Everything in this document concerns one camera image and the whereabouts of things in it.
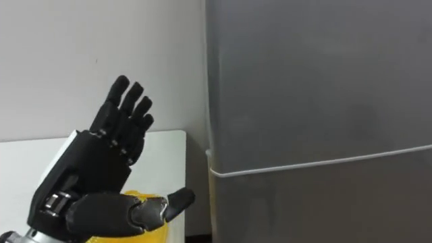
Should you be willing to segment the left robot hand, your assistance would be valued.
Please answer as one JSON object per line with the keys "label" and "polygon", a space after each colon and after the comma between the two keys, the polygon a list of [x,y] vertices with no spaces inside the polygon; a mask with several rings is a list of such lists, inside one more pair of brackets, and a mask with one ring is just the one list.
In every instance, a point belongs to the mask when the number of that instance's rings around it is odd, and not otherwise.
{"label": "left robot hand", "polygon": [[154,122],[143,87],[120,75],[91,126],[77,132],[33,194],[27,224],[62,242],[138,236],[191,206],[186,187],[140,200],[122,193]]}

